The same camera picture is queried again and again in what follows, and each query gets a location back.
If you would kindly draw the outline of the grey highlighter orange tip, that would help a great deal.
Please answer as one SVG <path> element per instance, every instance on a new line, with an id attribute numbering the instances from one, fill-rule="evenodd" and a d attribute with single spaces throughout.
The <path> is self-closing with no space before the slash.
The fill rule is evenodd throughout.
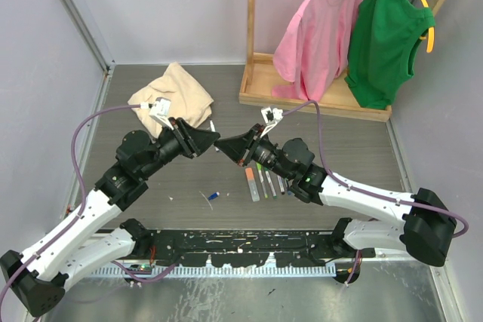
<path id="1" fill-rule="evenodd" d="M 251 200 L 253 202 L 258 202 L 260 200 L 260 195 L 257 190 L 257 184 L 254 178 L 254 172 L 251 167 L 245 168 L 245 176 L 248 182 L 248 188 L 250 190 Z"/>

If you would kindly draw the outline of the white marker lime end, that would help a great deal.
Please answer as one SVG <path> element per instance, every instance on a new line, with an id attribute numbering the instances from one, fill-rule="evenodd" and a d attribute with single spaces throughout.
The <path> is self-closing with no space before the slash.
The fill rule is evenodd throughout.
<path id="1" fill-rule="evenodd" d="M 256 166 L 257 166 L 257 172 L 258 172 L 260 184 L 261 184 L 261 187 L 262 187 L 262 190 L 263 190 L 263 196 L 264 196 L 265 199 L 267 199 L 269 196 L 268 196 L 268 192 L 266 190 L 265 180 L 263 178 L 263 169 L 262 169 L 262 166 L 259 163 L 256 163 Z"/>

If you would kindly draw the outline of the white marker dark green end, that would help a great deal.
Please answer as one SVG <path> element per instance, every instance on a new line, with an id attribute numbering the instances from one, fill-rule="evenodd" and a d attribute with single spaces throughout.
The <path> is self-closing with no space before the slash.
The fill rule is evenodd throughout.
<path id="1" fill-rule="evenodd" d="M 277 194 L 276 194 L 275 186 L 273 184 L 273 181 L 272 181 L 272 177 L 270 175 L 270 172 L 269 172 L 268 169 L 264 168 L 264 173 L 265 173 L 265 176 L 266 176 L 268 185 L 269 185 L 269 189 L 270 189 L 271 195 L 272 195 L 272 197 L 274 199 L 276 199 L 277 198 Z"/>

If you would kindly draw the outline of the small blue pen cap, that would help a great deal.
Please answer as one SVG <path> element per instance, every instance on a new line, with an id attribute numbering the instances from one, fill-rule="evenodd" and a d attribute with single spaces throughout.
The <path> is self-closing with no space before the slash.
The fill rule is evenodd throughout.
<path id="1" fill-rule="evenodd" d="M 212 201 L 212 200 L 214 200 L 215 198 L 218 198 L 219 196 L 220 196 L 220 193 L 219 193 L 219 192 L 215 192 L 215 193 L 213 193 L 212 195 L 210 195 L 210 196 L 207 198 L 207 200 L 208 200 L 208 201 Z"/>

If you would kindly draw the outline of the white marker black end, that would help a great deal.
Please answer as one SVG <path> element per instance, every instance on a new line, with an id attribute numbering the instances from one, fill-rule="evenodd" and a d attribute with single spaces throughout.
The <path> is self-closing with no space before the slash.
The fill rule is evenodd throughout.
<path id="1" fill-rule="evenodd" d="M 280 192 L 282 195 L 284 195 L 286 193 L 285 181 L 280 176 L 277 176 L 277 179 Z"/>

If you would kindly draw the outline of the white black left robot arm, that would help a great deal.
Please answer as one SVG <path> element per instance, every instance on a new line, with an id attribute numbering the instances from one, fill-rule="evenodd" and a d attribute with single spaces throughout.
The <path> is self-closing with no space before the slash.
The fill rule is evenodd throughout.
<path id="1" fill-rule="evenodd" d="M 142 259 L 151 240 L 136 221 L 117 228 L 98 245 L 96 254 L 83 243 L 101 226 L 128 209 L 148 189 L 147 181 L 178 156 L 206 152 L 220 134 L 199 130 L 182 118 L 169 118 L 157 139 L 143 130 L 127 133 L 115 153 L 116 162 L 92 190 L 83 191 L 80 205 L 31 247 L 9 250 L 1 257 L 6 287 L 33 317 L 53 309 L 67 290 L 102 264 L 131 255 Z"/>

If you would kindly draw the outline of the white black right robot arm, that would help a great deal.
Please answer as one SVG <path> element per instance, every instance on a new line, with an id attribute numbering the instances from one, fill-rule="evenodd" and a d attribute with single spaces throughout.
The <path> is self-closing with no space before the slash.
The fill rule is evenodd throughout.
<path id="1" fill-rule="evenodd" d="M 255 161 L 288 181 L 288 188 L 302 202 L 340 207 L 369 217 L 363 222 L 343 219 L 337 223 L 331 248 L 341 257 L 355 250 L 402 250 L 427 265 L 442 267 L 457 221 L 431 190 L 391 192 L 331 173 L 314 162 L 315 155 L 301 138 L 278 146 L 256 124 L 247 133 L 216 141 L 215 146 L 240 166 Z"/>

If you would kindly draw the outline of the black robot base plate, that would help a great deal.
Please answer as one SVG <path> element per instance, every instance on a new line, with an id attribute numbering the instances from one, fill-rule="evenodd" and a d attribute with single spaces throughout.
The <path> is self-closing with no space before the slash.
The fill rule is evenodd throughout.
<path id="1" fill-rule="evenodd" d="M 156 265 L 216 268 L 260 267 L 270 256 L 275 266 L 318 267 L 355 250 L 323 231 L 301 230 L 149 230 L 129 258 L 153 259 Z"/>

